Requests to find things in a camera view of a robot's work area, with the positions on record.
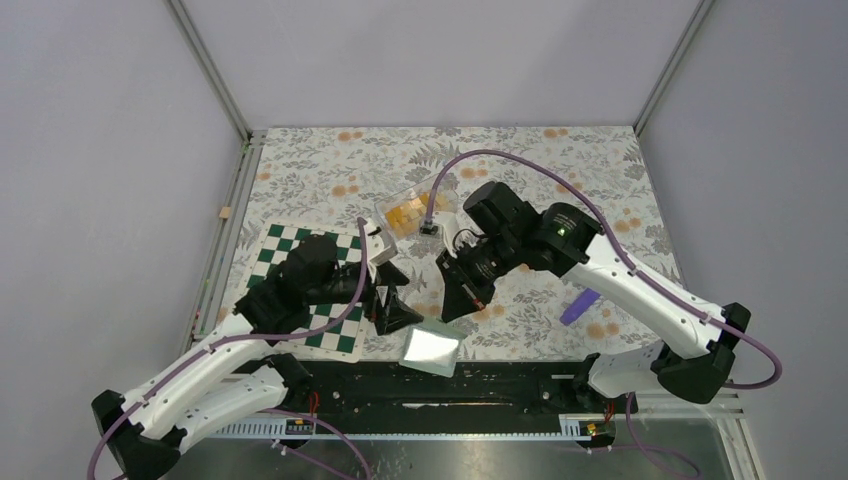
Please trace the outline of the green card holder wallet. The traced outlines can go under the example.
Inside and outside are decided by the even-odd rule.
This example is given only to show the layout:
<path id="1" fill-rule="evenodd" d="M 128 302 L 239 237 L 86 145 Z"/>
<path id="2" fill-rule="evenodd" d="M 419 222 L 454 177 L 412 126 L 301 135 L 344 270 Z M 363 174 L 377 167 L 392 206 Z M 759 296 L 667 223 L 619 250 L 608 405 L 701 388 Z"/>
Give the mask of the green card holder wallet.
<path id="1" fill-rule="evenodd" d="M 467 335 L 435 318 L 408 328 L 400 366 L 450 378 L 454 375 L 460 347 Z"/>

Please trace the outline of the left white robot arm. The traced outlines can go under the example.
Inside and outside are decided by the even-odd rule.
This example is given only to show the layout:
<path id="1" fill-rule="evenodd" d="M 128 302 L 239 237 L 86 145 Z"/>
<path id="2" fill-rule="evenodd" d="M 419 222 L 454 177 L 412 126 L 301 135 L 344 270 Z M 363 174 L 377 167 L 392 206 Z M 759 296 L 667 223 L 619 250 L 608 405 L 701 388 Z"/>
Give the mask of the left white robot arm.
<path id="1" fill-rule="evenodd" d="M 92 402 L 101 434 L 126 479 L 159 479 L 220 428 L 281 405 L 304 407 L 311 376 L 278 344 L 323 334 L 359 309 L 378 325 L 401 309 L 381 301 L 407 278 L 392 264 L 391 234 L 367 224 L 341 250 L 337 236 L 310 234 L 268 268 L 213 331 L 146 383 Z"/>

